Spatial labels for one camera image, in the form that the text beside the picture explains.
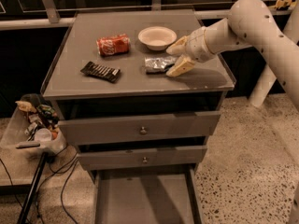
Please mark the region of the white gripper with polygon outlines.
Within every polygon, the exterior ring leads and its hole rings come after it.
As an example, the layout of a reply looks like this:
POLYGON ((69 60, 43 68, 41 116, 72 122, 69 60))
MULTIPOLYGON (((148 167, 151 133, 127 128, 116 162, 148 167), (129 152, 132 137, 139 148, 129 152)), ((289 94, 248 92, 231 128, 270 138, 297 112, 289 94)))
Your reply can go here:
POLYGON ((206 27, 200 27, 188 37, 185 35, 166 49, 169 55, 181 55, 175 64, 166 72, 168 77, 178 77, 192 70, 195 62, 205 63, 215 57, 205 41, 206 27))

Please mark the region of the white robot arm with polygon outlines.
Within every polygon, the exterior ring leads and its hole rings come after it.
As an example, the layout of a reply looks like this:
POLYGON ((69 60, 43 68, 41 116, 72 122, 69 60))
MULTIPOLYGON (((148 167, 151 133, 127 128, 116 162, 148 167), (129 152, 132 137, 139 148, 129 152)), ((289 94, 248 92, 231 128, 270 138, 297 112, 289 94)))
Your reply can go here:
POLYGON ((227 18, 168 49, 183 62, 256 48, 266 61, 249 99, 228 99, 195 175, 204 224, 298 224, 298 20, 281 32, 261 0, 238 0, 227 18))

